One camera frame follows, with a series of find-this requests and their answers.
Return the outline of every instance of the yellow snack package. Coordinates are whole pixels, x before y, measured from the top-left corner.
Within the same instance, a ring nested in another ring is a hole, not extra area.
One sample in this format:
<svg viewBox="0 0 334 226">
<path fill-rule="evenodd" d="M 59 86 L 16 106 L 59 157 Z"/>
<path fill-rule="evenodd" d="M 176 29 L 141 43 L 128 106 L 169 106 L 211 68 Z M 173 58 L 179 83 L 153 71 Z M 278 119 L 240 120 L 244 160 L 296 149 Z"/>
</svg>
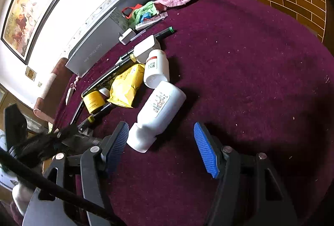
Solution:
<svg viewBox="0 0 334 226">
<path fill-rule="evenodd" d="M 108 101 L 119 106 L 132 108 L 131 105 L 137 89 L 144 79 L 144 70 L 144 64 L 135 64 L 118 75 L 111 85 Z"/>
</svg>

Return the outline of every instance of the green cloth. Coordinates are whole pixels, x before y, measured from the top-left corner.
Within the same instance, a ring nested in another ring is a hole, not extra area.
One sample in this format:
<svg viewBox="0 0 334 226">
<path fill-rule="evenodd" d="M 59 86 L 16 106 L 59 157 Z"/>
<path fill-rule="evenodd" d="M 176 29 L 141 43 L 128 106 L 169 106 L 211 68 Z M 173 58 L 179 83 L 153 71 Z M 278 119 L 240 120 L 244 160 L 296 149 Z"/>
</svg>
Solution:
<svg viewBox="0 0 334 226">
<path fill-rule="evenodd" d="M 129 18 L 130 28 L 134 28 L 138 23 L 140 23 L 141 17 L 147 12 L 150 12 L 152 16 L 155 16 L 158 13 L 153 2 L 148 2 L 146 5 L 132 12 L 132 16 Z"/>
</svg>

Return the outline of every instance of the silver rivet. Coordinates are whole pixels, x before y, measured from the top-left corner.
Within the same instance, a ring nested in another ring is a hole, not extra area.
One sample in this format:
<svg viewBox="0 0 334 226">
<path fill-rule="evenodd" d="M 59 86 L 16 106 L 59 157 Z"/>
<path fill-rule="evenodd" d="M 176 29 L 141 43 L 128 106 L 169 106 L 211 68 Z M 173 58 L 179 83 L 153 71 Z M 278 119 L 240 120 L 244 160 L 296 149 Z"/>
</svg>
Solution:
<svg viewBox="0 0 334 226">
<path fill-rule="evenodd" d="M 64 158 L 64 154 L 62 153 L 62 152 L 60 152 L 60 153 L 58 153 L 57 155 L 56 155 L 56 160 L 61 160 L 61 159 L 63 159 Z"/>
<path fill-rule="evenodd" d="M 91 147 L 91 152 L 98 152 L 99 150 L 100 150 L 100 148 L 97 147 L 97 146 Z"/>
<path fill-rule="evenodd" d="M 264 153 L 264 152 L 260 152 L 258 154 L 258 157 L 261 159 L 261 160 L 265 160 L 267 158 L 267 155 Z"/>
<path fill-rule="evenodd" d="M 229 154 L 230 152 L 233 151 L 233 149 L 230 146 L 225 146 L 225 147 L 223 147 L 223 151 Z"/>
</svg>

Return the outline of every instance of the purple tablecloth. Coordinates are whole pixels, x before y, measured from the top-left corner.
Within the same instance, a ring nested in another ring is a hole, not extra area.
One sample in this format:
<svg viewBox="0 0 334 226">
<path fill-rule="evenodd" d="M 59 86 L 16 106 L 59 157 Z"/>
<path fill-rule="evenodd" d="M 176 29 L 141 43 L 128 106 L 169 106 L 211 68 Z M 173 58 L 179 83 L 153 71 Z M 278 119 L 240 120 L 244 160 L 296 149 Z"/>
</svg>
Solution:
<svg viewBox="0 0 334 226">
<path fill-rule="evenodd" d="M 194 123 L 201 121 L 239 153 L 265 152 L 302 221 L 334 177 L 332 55 L 295 19 L 256 0 L 198 0 L 168 15 L 97 62 L 67 107 L 63 98 L 55 126 L 69 123 L 81 92 L 120 55 L 173 26 L 177 32 L 165 39 L 163 49 L 171 83 L 187 99 L 147 153 L 125 147 L 104 188 L 116 214 L 128 225 L 203 224 L 217 181 L 205 171 L 193 138 Z M 121 120 L 131 127 L 151 92 L 143 84 L 135 108 L 114 109 L 94 135 L 111 134 Z M 87 116 L 85 110 L 79 121 Z"/>
</svg>

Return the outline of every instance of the blue object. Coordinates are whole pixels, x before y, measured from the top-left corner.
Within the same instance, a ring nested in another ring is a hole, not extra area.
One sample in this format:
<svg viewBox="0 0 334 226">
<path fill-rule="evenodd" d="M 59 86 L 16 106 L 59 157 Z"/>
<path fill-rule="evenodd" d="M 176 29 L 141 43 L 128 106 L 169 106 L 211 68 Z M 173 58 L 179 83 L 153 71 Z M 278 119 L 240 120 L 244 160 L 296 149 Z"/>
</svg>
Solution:
<svg viewBox="0 0 334 226">
<path fill-rule="evenodd" d="M 208 139 L 207 134 L 210 136 L 206 127 L 201 125 L 199 122 L 196 122 L 194 126 L 194 137 L 199 152 L 201 153 L 206 171 L 210 173 L 213 178 L 217 178 L 219 175 L 218 157 L 210 143 L 210 140 Z"/>
<path fill-rule="evenodd" d="M 144 19 L 150 19 L 152 18 L 152 13 L 151 12 L 146 12 L 144 15 L 142 15 L 140 22 L 143 22 Z"/>
<path fill-rule="evenodd" d="M 111 144 L 110 151 L 106 154 L 105 157 L 106 172 L 108 175 L 116 171 L 116 167 L 118 165 L 118 162 L 120 161 L 121 155 L 123 154 L 128 137 L 129 125 L 126 122 L 121 121 L 111 135 L 111 139 L 108 142 L 108 144 Z"/>
</svg>

